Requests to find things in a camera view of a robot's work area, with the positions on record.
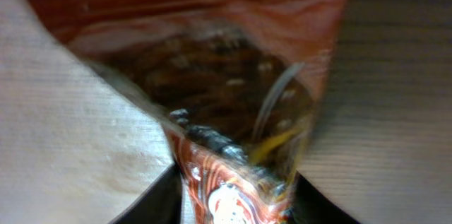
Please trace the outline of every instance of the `wooden table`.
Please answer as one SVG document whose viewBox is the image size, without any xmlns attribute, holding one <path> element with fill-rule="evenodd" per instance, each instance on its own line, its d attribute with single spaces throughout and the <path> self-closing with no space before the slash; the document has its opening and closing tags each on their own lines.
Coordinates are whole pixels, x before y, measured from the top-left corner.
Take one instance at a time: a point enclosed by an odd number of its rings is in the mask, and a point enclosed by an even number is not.
<svg viewBox="0 0 452 224">
<path fill-rule="evenodd" d="M 301 171 L 363 223 L 451 223 L 452 0 L 350 0 L 339 43 Z M 0 86 L 0 223 L 107 223 L 171 163 L 24 0 L 0 0 Z"/>
</svg>

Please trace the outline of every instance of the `orange packaging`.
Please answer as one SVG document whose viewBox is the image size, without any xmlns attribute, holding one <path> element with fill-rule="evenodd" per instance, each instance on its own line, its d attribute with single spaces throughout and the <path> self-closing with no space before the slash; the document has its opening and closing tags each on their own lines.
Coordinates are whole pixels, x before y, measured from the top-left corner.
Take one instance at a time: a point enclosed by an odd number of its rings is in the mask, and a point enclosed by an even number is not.
<svg viewBox="0 0 452 224">
<path fill-rule="evenodd" d="M 198 224 L 287 221 L 345 0 L 29 2 L 162 122 Z"/>
</svg>

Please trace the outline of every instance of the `chip bag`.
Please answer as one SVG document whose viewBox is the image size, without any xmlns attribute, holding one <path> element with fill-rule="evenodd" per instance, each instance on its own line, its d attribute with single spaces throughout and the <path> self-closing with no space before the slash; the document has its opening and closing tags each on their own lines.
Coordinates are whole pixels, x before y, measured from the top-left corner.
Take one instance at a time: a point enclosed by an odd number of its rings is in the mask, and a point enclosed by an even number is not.
<svg viewBox="0 0 452 224">
<path fill-rule="evenodd" d="M 162 122 L 197 224 L 287 221 L 345 0 L 29 2 Z"/>
</svg>

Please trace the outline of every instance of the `light wooden surface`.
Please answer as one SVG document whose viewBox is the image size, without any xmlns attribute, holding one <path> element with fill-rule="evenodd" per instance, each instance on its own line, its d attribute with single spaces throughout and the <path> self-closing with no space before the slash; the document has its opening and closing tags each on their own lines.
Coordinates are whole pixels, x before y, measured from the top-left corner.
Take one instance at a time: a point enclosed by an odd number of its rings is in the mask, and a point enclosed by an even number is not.
<svg viewBox="0 0 452 224">
<path fill-rule="evenodd" d="M 452 0 L 350 0 L 302 172 L 363 223 L 452 223 L 451 77 Z M 170 163 L 155 121 L 0 0 L 0 223 L 107 223 Z"/>
</svg>

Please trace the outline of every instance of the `snack food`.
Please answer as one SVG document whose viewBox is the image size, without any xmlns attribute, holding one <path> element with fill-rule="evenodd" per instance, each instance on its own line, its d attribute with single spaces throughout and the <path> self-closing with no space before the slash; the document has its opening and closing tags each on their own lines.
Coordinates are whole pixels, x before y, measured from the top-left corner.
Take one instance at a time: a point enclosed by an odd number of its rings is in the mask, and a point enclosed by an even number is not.
<svg viewBox="0 0 452 224">
<path fill-rule="evenodd" d="M 30 0 L 163 124 L 196 221 L 283 223 L 345 0 Z"/>
</svg>

